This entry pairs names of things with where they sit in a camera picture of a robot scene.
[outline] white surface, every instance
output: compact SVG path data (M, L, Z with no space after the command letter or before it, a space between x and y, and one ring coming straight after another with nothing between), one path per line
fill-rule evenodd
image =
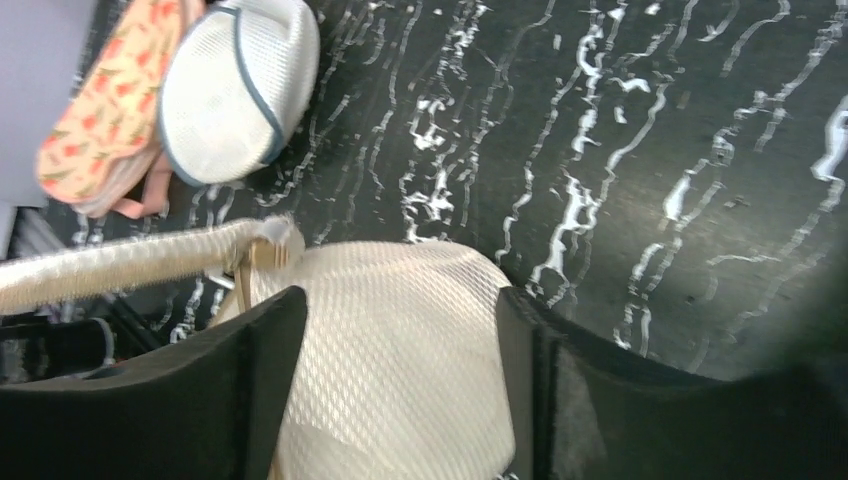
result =
M95 0L0 0L0 202L42 206L35 152L68 104Z

